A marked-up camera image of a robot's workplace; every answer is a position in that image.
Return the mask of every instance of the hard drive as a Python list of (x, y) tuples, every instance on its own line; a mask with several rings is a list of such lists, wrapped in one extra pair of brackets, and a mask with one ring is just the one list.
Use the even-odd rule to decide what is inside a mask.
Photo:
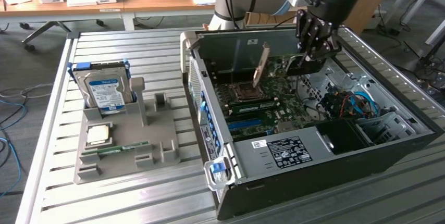
[(92, 64), (78, 63), (70, 73), (79, 85), (87, 108), (98, 107), (103, 115), (124, 110), (134, 102), (130, 89), (128, 62)]

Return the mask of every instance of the hard drive label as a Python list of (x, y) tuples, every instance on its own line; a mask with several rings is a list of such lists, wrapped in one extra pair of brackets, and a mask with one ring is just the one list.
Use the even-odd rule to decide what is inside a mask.
[(90, 87), (102, 110), (116, 110), (124, 107), (123, 94), (116, 89), (119, 87), (118, 79), (92, 81)]
[(267, 146), (279, 168), (287, 168), (313, 160), (298, 136), (267, 142)]

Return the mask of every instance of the barcode label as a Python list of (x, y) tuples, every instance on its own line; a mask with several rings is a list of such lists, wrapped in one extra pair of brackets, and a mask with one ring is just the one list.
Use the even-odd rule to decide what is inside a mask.
[(253, 148), (261, 148), (261, 147), (267, 147), (267, 142), (266, 140), (259, 140), (251, 142)]
[(100, 12), (119, 12), (120, 9), (100, 9)]

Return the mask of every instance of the blue pcie slot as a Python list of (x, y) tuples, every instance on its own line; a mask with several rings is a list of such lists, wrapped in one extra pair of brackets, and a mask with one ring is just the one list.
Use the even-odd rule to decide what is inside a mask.
[(229, 124), (229, 130), (251, 127), (251, 126), (259, 125), (261, 123), (262, 123), (262, 121), (259, 119), (235, 122), (235, 123)]

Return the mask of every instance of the white label sticker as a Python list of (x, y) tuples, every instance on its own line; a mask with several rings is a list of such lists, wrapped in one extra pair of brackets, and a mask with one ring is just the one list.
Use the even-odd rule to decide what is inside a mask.
[(247, 45), (258, 44), (258, 39), (249, 39)]
[(253, 111), (253, 110), (257, 110), (258, 107), (251, 107), (251, 108), (243, 108), (239, 110), (239, 112), (246, 112), (246, 111)]
[(100, 12), (119, 12), (120, 9), (100, 9)]
[(118, 79), (90, 82), (98, 107), (104, 110), (116, 110), (124, 105), (123, 94), (118, 91)]
[(253, 148), (259, 148), (259, 147), (267, 147), (267, 142), (266, 140), (259, 140), (251, 142)]

